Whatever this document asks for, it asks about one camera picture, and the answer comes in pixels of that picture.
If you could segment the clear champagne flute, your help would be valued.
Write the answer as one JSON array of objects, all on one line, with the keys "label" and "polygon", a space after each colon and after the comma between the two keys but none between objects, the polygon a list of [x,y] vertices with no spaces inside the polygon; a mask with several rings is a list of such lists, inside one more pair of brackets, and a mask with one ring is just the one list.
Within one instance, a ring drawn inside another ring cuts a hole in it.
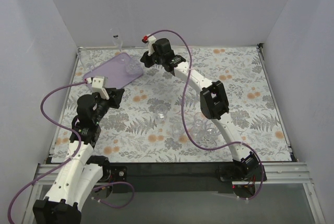
[{"label": "clear champagne flute", "polygon": [[118,54],[122,52],[123,40],[120,34],[120,30],[117,27],[113,27],[110,29],[110,34],[112,36],[112,41],[115,47],[118,49]]}]

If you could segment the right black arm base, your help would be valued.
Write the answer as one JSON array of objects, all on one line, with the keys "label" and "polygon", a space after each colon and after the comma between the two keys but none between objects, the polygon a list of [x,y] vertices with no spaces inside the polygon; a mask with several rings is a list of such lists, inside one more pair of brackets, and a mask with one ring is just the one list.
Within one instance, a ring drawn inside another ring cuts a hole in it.
[{"label": "right black arm base", "polygon": [[246,167],[226,162],[218,166],[215,176],[220,182],[232,183],[233,193],[241,198],[250,199],[256,194],[256,183],[267,181],[265,171],[260,165]]}]

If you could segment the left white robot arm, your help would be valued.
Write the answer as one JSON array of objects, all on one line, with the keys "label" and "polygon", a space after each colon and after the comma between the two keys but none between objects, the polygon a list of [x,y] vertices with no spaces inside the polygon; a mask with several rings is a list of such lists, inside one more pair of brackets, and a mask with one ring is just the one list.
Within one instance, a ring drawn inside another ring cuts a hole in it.
[{"label": "left white robot arm", "polygon": [[77,100],[64,165],[44,199],[33,206],[37,223],[81,222],[82,207],[93,187],[111,175],[108,158],[92,153],[101,132],[100,121],[110,108],[120,107],[123,93],[123,89],[106,88]]}]

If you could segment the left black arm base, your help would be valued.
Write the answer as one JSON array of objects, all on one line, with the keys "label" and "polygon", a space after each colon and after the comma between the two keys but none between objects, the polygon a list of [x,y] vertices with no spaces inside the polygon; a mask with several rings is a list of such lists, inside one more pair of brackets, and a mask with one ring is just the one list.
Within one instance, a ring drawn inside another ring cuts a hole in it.
[{"label": "left black arm base", "polygon": [[[126,166],[111,166],[110,175],[108,179],[101,179],[96,185],[96,187],[100,185],[106,185],[112,182],[126,182],[127,181],[127,167]],[[97,191],[92,191],[92,196],[106,199],[111,194],[119,194],[119,193],[128,193],[130,192],[129,186],[118,184],[118,185],[110,185],[104,188],[101,188]]]}]

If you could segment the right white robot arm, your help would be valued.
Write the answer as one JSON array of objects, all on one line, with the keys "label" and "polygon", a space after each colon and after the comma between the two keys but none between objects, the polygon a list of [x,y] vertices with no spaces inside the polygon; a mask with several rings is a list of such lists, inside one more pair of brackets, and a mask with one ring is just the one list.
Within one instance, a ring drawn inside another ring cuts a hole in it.
[{"label": "right white robot arm", "polygon": [[229,102],[223,83],[211,81],[192,69],[192,62],[187,62],[180,55],[176,55],[168,39],[157,40],[154,36],[144,36],[142,41],[148,44],[148,51],[143,54],[140,61],[147,68],[155,64],[161,65],[165,71],[186,82],[181,102],[181,117],[186,134],[190,135],[185,123],[184,100],[187,87],[190,86],[200,95],[202,114],[218,128],[226,142],[225,145],[216,148],[201,147],[195,142],[193,144],[206,151],[229,147],[237,176],[242,179],[252,178],[259,170],[258,179],[264,181],[265,170],[258,154],[252,147],[243,142],[229,114]]}]

